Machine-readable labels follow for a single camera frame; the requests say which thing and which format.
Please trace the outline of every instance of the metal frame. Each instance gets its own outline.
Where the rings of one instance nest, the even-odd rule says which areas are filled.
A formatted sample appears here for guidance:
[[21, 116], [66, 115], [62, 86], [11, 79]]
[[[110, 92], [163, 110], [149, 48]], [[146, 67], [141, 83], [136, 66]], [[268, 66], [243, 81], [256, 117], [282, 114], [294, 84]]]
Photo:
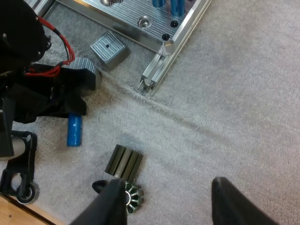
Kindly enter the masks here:
[[159, 82], [163, 79], [169, 68], [181, 52], [183, 46], [187, 43], [189, 37], [192, 35], [196, 25], [200, 22], [206, 9], [210, 5], [211, 0], [207, 0], [200, 11], [195, 13], [192, 9], [186, 17], [187, 23], [184, 24], [184, 28], [187, 29], [185, 36], [182, 38], [181, 43], [177, 47], [176, 51], [168, 56], [162, 56], [156, 54], [152, 62], [148, 65], [141, 77], [141, 83], [139, 85], [139, 91], [142, 93], [148, 92], [153, 94], [153, 90], [158, 86]]

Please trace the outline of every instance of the red wire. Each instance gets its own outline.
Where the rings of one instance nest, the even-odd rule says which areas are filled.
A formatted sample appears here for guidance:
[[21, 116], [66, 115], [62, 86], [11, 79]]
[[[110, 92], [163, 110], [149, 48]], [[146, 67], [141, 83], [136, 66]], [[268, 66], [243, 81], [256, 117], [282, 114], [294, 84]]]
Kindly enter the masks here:
[[[41, 24], [48, 27], [50, 30], [55, 31], [55, 27], [52, 24], [50, 24], [48, 21], [44, 20], [42, 17], [38, 17], [38, 19], [41, 22]], [[64, 60], [64, 61], [61, 62], [61, 64], [62, 65], [69, 65], [72, 61], [74, 61], [75, 53], [74, 53], [72, 47], [70, 46], [69, 42], [67, 41], [67, 39], [62, 34], [60, 34], [59, 36], [62, 39], [62, 41], [64, 42], [64, 44], [66, 45], [68, 55], [69, 55], [69, 60]], [[31, 68], [30, 70], [32, 71], [32, 73], [26, 73], [26, 75], [27, 76], [55, 77], [60, 73], [61, 64], [55, 66], [54, 68], [52, 68], [52, 69], [50, 69], [46, 72], [42, 72], [42, 73], [35, 73], [33, 71], [33, 69]]]

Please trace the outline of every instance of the black plastic bracket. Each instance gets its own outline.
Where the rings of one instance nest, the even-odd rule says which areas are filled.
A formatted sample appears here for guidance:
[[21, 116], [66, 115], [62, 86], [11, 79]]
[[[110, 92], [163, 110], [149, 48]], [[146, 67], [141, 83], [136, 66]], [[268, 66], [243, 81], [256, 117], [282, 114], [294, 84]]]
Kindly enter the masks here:
[[[0, 193], [3, 195], [16, 196], [18, 200], [27, 198], [27, 191], [32, 187], [30, 184], [34, 179], [34, 160], [37, 150], [37, 136], [34, 133], [25, 131], [11, 131], [12, 138], [19, 138], [25, 142], [25, 152], [8, 161], [6, 169], [2, 172], [0, 181]], [[19, 173], [22, 181], [17, 190], [11, 186], [13, 177]]]

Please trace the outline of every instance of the metal cube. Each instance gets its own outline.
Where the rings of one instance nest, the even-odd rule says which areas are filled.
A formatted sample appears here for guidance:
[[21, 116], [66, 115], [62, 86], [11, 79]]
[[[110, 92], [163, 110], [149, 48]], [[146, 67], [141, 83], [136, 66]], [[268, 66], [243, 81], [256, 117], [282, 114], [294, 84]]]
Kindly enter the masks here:
[[114, 69], [129, 55], [128, 48], [111, 31], [104, 34], [91, 48], [108, 71]]

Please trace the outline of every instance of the aluminum plate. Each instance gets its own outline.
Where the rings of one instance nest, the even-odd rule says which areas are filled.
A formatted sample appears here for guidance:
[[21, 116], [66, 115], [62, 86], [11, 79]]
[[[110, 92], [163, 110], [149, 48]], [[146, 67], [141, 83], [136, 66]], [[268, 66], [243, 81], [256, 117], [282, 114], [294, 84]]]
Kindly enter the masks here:
[[[57, 0], [75, 11], [116, 31], [139, 44], [167, 56], [176, 52], [186, 33], [194, 25], [199, 14], [205, 11], [211, 0], [186, 0], [185, 14], [181, 17], [171, 15], [170, 1], [163, 7], [156, 8], [151, 0], [124, 0], [112, 7], [104, 6], [100, 0]], [[178, 27], [171, 27], [176, 20]], [[169, 34], [170, 39], [162, 39]]]

